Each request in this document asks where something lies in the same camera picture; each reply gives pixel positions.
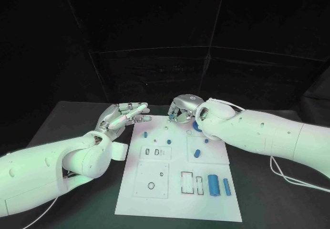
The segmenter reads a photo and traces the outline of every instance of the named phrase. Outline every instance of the round hole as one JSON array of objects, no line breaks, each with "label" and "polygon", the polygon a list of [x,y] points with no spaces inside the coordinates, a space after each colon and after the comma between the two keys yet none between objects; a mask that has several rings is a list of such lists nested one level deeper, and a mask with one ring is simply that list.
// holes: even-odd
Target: round hole
[{"label": "round hole", "polygon": [[154,188],[154,183],[149,182],[149,183],[148,183],[148,189],[152,189],[152,188]]}]

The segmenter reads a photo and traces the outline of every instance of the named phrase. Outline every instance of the white cable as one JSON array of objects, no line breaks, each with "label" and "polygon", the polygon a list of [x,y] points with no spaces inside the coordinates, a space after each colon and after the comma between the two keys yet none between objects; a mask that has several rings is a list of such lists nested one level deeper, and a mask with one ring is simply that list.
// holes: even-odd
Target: white cable
[{"label": "white cable", "polygon": [[[277,171],[279,171],[280,174],[276,173],[276,172],[273,171],[273,169],[272,169],[272,166],[270,166],[270,162],[272,162],[272,161],[275,162],[275,165],[276,165],[276,168],[277,168]],[[279,166],[277,166],[277,164],[276,164],[276,160],[275,160],[275,158],[273,158],[272,156],[269,156],[269,168],[270,168],[272,172],[273,172],[276,175],[279,175],[288,183],[290,183],[290,184],[293,184],[293,185],[311,187],[311,188],[319,189],[319,190],[322,190],[322,191],[325,191],[325,192],[330,192],[330,189],[325,189],[325,188],[322,188],[322,187],[318,187],[318,186],[315,186],[315,185],[311,185],[311,184],[302,182],[301,180],[296,180],[296,179],[293,179],[293,178],[290,178],[290,177],[286,177],[286,176],[283,175],[282,171],[280,171],[280,168],[279,168]]]},{"label": "white cable", "polygon": [[227,101],[223,101],[223,100],[218,100],[218,99],[211,99],[208,98],[210,101],[214,101],[214,102],[221,102],[223,104],[227,104],[230,106],[234,106],[236,108],[239,108],[241,111],[244,111],[244,109],[241,109],[239,106],[236,106],[234,104],[231,104],[230,102]]},{"label": "white cable", "polygon": [[22,229],[25,229],[25,228],[38,220],[38,218],[45,214],[47,210],[48,210],[48,209],[51,208],[51,206],[53,206],[53,203],[50,204],[48,208],[47,208],[45,211],[44,211],[44,213],[37,217],[37,219],[35,219]]}]

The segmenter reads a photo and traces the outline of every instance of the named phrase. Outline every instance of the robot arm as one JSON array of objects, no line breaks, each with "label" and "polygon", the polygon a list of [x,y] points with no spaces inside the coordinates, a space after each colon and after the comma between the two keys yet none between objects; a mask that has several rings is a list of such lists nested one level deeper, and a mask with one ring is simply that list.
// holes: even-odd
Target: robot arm
[{"label": "robot arm", "polygon": [[[187,107],[182,104],[188,104],[191,97],[195,96],[187,94],[174,99],[168,111],[172,121],[181,121],[175,119],[172,107],[182,109],[184,113]],[[204,136],[252,153],[299,162],[330,178],[330,128],[239,107],[241,111],[236,112],[228,105],[224,101],[208,99],[190,110]]]},{"label": "robot arm", "polygon": [[[110,105],[94,131],[81,137],[18,150],[0,158],[0,217],[18,213],[97,178],[109,161],[125,160],[125,144],[112,142],[125,125],[149,121],[146,103]],[[61,174],[61,168],[76,176]]]}]

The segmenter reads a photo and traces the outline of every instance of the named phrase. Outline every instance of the white board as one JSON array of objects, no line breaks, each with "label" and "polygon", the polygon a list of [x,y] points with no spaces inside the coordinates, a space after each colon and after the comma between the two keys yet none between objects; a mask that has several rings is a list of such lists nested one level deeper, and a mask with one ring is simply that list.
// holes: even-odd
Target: white board
[{"label": "white board", "polygon": [[[177,124],[168,123],[167,116],[151,117],[149,122],[133,126],[115,214],[241,222],[223,141],[204,143],[205,137],[192,129],[194,120]],[[218,180],[216,197],[208,191],[210,174]],[[230,196],[224,194],[223,178]],[[181,193],[182,185],[192,194]]]}]

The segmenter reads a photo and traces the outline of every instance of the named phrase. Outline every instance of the dark table surface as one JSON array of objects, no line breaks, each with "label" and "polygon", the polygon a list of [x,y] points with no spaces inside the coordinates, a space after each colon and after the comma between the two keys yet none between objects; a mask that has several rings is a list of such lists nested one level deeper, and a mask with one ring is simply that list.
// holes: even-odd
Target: dark table surface
[{"label": "dark table surface", "polygon": [[[109,104],[58,102],[28,147],[56,142],[93,130],[97,117]],[[168,106],[149,105],[151,115],[165,115]],[[293,111],[266,111],[299,121]],[[132,126],[118,142],[129,144]],[[30,228],[236,228],[277,229],[330,228],[330,193],[295,186],[269,169],[269,157],[226,145],[230,172],[237,195],[241,223],[115,215],[125,161],[110,161],[105,174],[58,197],[48,212]],[[315,170],[285,159],[277,164],[286,176],[330,188],[330,181]],[[0,228],[20,229],[28,225],[48,207],[47,202],[34,209],[0,218]]]}]

